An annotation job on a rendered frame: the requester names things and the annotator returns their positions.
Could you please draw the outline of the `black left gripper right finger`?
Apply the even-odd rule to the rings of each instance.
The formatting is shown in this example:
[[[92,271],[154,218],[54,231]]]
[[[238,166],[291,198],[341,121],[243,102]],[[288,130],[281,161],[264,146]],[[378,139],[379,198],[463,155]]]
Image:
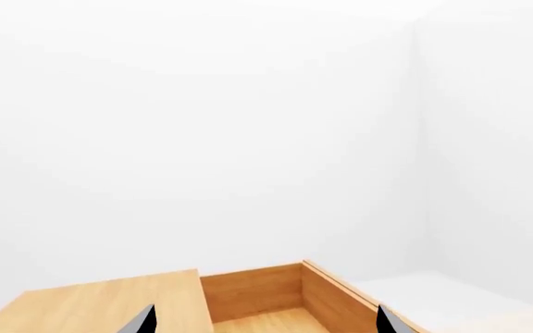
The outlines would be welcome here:
[[[377,331],[378,333],[417,333],[383,304],[378,306]]]

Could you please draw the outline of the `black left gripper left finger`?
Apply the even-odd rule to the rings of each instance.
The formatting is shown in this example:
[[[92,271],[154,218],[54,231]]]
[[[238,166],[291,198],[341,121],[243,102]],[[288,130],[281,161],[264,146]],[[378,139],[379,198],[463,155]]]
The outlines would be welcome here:
[[[118,333],[155,333],[156,327],[155,305],[149,304],[122,327]]]

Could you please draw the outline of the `open wooden drawer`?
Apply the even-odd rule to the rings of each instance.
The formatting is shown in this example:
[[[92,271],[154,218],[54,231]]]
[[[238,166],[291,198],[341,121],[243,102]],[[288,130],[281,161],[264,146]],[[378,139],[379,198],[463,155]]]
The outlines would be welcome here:
[[[215,333],[378,333],[381,302],[309,260],[200,280]]]

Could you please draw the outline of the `wooden box lid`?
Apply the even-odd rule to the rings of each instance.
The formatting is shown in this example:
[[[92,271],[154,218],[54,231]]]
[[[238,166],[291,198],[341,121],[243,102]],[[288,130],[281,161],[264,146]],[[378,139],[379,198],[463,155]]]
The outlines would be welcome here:
[[[148,305],[156,333],[214,333],[195,269],[28,290],[0,310],[0,333],[117,333]]]

